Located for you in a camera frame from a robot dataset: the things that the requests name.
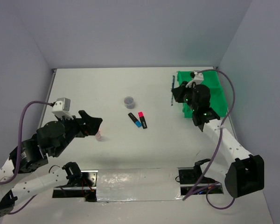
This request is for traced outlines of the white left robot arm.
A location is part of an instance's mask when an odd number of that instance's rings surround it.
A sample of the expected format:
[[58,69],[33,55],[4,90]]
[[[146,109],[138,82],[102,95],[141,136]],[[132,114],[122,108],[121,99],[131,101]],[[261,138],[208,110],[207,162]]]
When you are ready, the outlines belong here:
[[75,139],[98,133],[102,118],[80,110],[79,118],[57,119],[37,129],[28,140],[15,148],[0,169],[0,217],[14,214],[14,206],[56,187],[74,187],[82,183],[82,172],[75,162],[68,162],[55,171],[30,181],[26,177],[56,158]]

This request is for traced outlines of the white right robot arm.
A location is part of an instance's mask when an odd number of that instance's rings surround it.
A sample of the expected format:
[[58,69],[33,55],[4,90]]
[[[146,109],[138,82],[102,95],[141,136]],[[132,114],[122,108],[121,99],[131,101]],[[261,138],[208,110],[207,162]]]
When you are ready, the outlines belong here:
[[222,119],[210,106],[210,89],[203,84],[183,82],[173,88],[177,103],[186,103],[193,111],[192,120],[215,143],[215,155],[195,163],[194,179],[208,178],[222,184],[233,198],[262,190],[265,185],[264,160],[252,155],[224,127]]

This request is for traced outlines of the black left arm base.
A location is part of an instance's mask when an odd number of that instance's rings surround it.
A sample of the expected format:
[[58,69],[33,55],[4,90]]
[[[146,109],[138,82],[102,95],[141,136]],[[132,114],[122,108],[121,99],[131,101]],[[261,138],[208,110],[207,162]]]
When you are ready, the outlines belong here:
[[82,170],[82,178],[73,185],[53,189],[52,198],[79,198],[84,202],[97,202],[98,170]]

